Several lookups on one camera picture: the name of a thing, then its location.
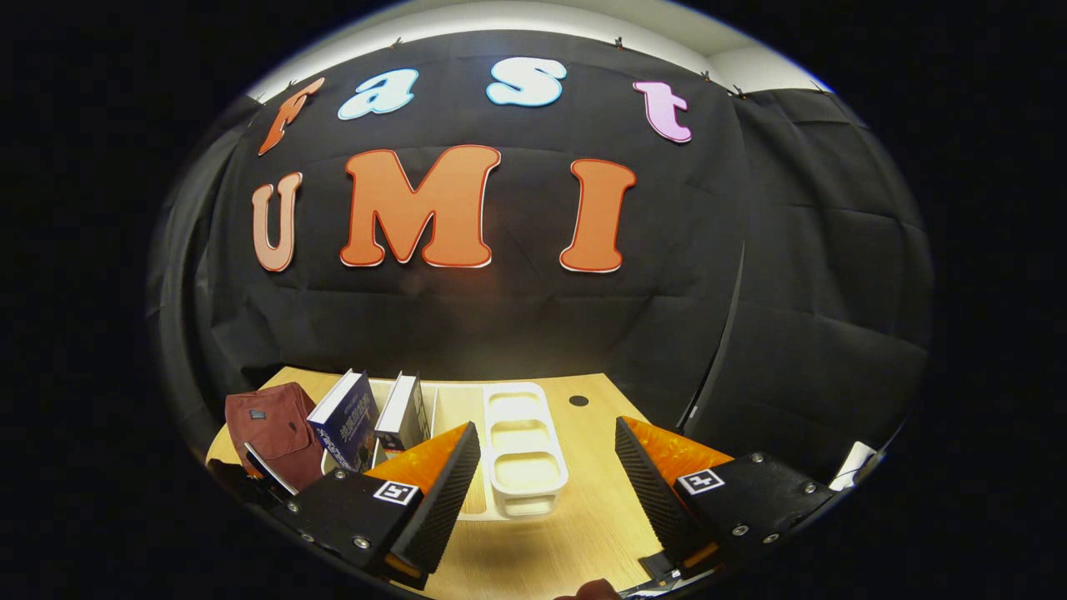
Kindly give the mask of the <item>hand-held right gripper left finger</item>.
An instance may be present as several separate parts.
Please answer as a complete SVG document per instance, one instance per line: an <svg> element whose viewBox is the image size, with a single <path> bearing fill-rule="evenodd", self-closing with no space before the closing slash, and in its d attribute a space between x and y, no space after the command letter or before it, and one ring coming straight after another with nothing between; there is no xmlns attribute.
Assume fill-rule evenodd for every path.
<svg viewBox="0 0 1067 600"><path fill-rule="evenodd" d="M478 429L465 422L366 472L337 467L283 501L275 517L366 577L424 590L480 457Z"/></svg>

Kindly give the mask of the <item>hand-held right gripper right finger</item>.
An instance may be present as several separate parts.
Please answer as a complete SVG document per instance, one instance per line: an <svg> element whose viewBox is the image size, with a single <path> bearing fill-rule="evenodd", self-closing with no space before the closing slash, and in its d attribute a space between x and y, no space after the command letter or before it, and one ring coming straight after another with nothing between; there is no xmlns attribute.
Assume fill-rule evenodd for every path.
<svg viewBox="0 0 1067 600"><path fill-rule="evenodd" d="M616 421L616 455L682 577L761 558L837 498L770 453L733 458L628 415Z"/></svg>

